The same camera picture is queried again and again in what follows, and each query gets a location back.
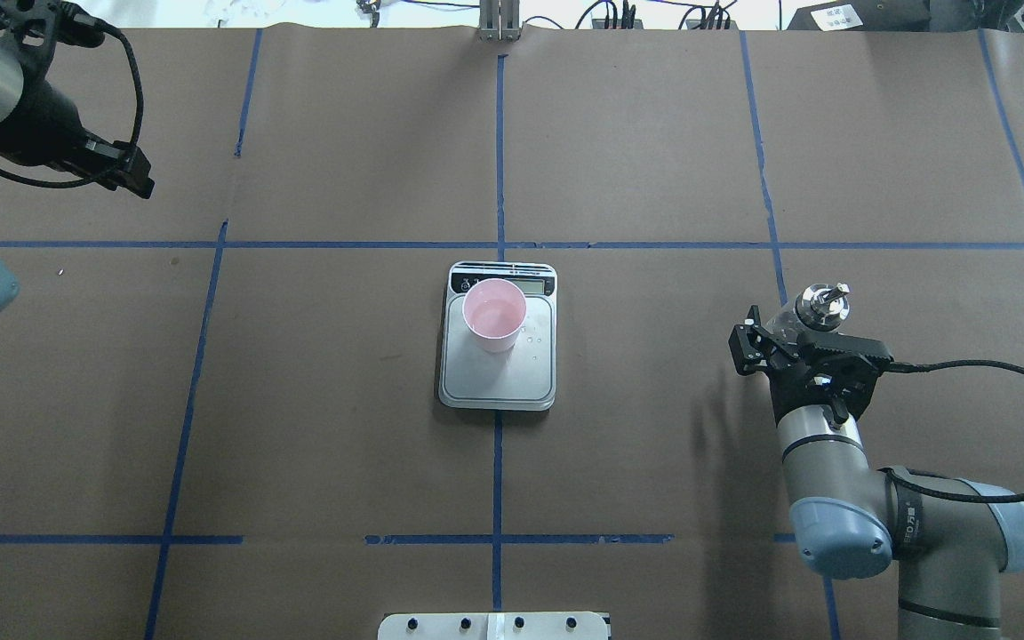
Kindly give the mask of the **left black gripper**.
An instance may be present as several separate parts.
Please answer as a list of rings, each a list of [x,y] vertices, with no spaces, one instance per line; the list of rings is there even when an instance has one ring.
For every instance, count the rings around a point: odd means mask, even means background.
[[[20,166],[72,173],[77,179],[37,180],[5,169],[0,169],[0,178],[36,188],[125,188],[150,199],[155,189],[153,164],[138,146],[145,93],[140,81],[133,86],[135,106],[129,141],[108,141],[86,130],[74,102],[48,81],[25,93],[20,104],[0,123],[0,157]]]

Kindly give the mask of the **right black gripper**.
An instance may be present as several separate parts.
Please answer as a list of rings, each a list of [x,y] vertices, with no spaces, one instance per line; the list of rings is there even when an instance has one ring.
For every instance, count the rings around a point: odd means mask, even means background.
[[[740,376],[765,374],[776,424],[805,406],[828,406],[836,424],[858,419],[871,402],[878,378],[893,362],[882,341],[808,325],[792,307],[767,323],[759,308],[751,307],[732,328],[729,353]]]

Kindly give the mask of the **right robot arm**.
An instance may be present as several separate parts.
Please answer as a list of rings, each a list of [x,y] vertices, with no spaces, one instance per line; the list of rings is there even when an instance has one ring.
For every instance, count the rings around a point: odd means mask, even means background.
[[[1024,503],[963,478],[869,465],[859,416],[882,374],[905,372],[885,344],[817,332],[785,308],[732,328],[736,373],[763,373],[802,562],[831,580],[898,568],[900,639],[1000,639],[1000,580],[1024,570]]]

